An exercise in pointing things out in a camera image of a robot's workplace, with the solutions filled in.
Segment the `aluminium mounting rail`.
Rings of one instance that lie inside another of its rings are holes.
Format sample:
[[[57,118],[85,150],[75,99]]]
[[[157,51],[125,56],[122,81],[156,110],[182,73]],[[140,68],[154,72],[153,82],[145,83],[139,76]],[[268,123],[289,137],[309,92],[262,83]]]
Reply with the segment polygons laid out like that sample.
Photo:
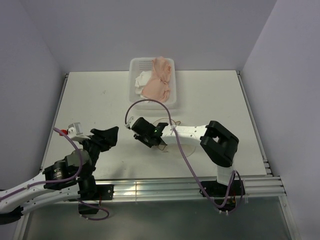
[[[280,177],[245,177],[242,179],[245,196],[248,198],[283,197],[286,196]],[[102,203],[184,201],[205,199],[204,193],[193,178],[156,179],[156,180],[98,180],[96,185],[114,185],[113,199]],[[56,192],[47,193],[27,200],[24,207],[44,206],[61,201],[76,202],[77,185]],[[82,200],[88,203],[96,201]]]

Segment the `white plastic basket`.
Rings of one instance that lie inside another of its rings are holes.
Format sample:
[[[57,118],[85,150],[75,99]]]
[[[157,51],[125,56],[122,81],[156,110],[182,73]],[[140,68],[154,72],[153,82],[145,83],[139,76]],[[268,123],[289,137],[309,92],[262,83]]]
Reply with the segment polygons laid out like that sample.
[[[130,61],[128,74],[128,100],[141,110],[159,110],[161,106],[152,100],[174,109],[178,104],[175,63],[165,57],[138,57]]]

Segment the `white bra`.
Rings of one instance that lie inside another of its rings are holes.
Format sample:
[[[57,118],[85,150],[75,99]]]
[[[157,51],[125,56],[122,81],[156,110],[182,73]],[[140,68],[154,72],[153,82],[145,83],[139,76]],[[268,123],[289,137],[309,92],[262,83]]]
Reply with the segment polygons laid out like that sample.
[[[146,100],[147,97],[145,97],[142,94],[142,91],[146,84],[148,83],[149,79],[151,78],[152,72],[151,71],[142,71],[138,77],[135,78],[135,94],[139,96],[141,99]]]

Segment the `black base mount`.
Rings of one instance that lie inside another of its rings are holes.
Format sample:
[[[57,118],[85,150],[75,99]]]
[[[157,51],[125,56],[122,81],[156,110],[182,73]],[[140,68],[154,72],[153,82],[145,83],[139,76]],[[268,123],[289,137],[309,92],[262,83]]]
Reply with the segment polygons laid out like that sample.
[[[219,198],[215,200],[217,205],[222,205],[226,192],[227,186],[218,183],[215,181],[201,181],[200,182],[206,193],[211,198]],[[243,181],[238,179],[234,180],[231,184],[231,187],[228,192],[228,198],[223,207],[218,208],[224,214],[229,214],[235,211],[237,207],[240,206],[242,200],[244,199],[246,194],[245,187]]]
[[[93,204],[95,207],[100,207],[102,201],[110,201],[113,199],[114,194],[114,185],[113,184],[99,184],[97,185],[97,192],[90,199],[91,201],[96,201]],[[98,213],[98,209],[94,209],[89,206],[85,206],[82,203],[78,203],[78,212],[82,215],[96,215]]]

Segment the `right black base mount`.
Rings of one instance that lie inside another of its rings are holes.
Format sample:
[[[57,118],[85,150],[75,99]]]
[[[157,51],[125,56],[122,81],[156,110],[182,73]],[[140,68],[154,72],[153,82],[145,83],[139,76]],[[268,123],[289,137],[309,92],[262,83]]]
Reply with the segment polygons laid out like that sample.
[[[227,186],[218,183],[215,181],[201,181],[200,182],[206,193],[211,198],[219,198],[215,200],[217,205],[222,205],[226,192]],[[242,200],[244,199],[246,194],[245,187],[243,181],[238,179],[234,180],[231,184],[231,187],[228,192],[228,198],[223,207],[218,208],[224,214],[229,214],[235,211],[237,207],[240,206]]]

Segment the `pink bra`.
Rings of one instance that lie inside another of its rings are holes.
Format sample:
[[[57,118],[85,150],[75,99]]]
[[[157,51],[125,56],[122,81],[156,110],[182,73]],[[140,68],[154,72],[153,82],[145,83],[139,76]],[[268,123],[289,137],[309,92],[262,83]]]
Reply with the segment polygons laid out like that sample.
[[[172,65],[164,57],[156,57],[152,60],[151,77],[142,90],[142,94],[151,100],[165,103],[169,97],[171,89],[169,83],[172,76]]]

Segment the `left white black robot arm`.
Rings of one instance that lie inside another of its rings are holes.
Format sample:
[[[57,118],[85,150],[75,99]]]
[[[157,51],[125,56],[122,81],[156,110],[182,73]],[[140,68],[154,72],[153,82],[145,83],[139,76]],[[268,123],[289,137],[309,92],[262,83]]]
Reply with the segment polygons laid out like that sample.
[[[85,135],[77,122],[67,129],[53,130],[65,137],[74,151],[30,180],[1,190],[1,225],[17,222],[38,208],[62,201],[78,203],[80,216],[90,219],[91,215],[102,209],[102,201],[112,200],[114,185],[97,185],[93,173],[100,153],[116,146],[119,127],[106,130],[93,128],[90,135]]]

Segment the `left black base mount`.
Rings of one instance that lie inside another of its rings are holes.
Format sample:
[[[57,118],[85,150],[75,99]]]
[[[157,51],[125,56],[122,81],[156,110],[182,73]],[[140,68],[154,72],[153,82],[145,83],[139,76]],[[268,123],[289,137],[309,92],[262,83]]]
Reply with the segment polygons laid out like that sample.
[[[95,207],[100,207],[102,201],[110,201],[113,199],[114,194],[114,185],[113,184],[99,184],[97,185],[97,192],[90,199],[91,201],[96,201],[93,204]],[[89,206],[85,206],[82,203],[78,203],[78,212],[82,215],[96,215],[98,213],[98,209],[94,209]]]

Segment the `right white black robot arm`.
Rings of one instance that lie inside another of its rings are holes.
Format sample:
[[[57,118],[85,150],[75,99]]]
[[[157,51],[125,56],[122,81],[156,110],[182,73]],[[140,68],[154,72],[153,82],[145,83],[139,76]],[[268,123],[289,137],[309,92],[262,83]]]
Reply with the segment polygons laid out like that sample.
[[[219,122],[211,120],[207,125],[201,126],[184,126],[173,122],[159,122],[153,125],[143,117],[131,117],[125,127],[134,132],[136,140],[149,148],[178,143],[202,147],[217,166],[217,191],[227,195],[233,190],[234,183],[231,178],[239,139]]]

